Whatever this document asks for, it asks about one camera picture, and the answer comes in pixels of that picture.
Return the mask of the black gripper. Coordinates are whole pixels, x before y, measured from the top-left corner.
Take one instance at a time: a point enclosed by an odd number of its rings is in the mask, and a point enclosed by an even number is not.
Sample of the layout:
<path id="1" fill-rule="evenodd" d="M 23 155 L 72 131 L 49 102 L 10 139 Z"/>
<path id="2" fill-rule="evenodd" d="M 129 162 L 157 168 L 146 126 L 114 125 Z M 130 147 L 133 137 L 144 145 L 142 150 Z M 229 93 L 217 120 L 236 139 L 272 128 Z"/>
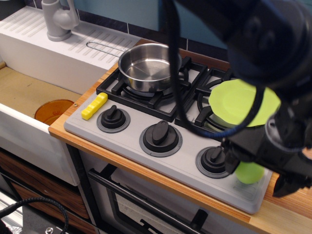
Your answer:
<path id="1" fill-rule="evenodd" d="M 301 148 L 286 148 L 267 136 L 265 127 L 244 129 L 225 138 L 225 170 L 233 174 L 241 161 L 257 163 L 273 172 L 278 178 L 273 197 L 284 197 L 310 187 L 312 160 Z"/>

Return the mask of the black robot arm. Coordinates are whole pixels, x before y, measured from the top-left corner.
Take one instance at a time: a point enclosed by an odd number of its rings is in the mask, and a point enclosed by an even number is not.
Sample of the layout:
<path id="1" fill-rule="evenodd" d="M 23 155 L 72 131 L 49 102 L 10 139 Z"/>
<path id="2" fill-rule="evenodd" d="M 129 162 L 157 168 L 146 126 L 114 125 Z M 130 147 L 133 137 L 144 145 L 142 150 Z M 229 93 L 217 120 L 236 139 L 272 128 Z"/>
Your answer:
<path id="1" fill-rule="evenodd" d="M 178 115 L 190 132 L 221 138 L 226 170 L 255 162 L 279 174 L 273 196 L 312 185 L 312 16 L 295 0 L 182 0 L 228 47 L 237 78 L 256 87 L 247 117 L 236 127 L 210 133 L 184 112 L 177 75 L 172 77 Z"/>

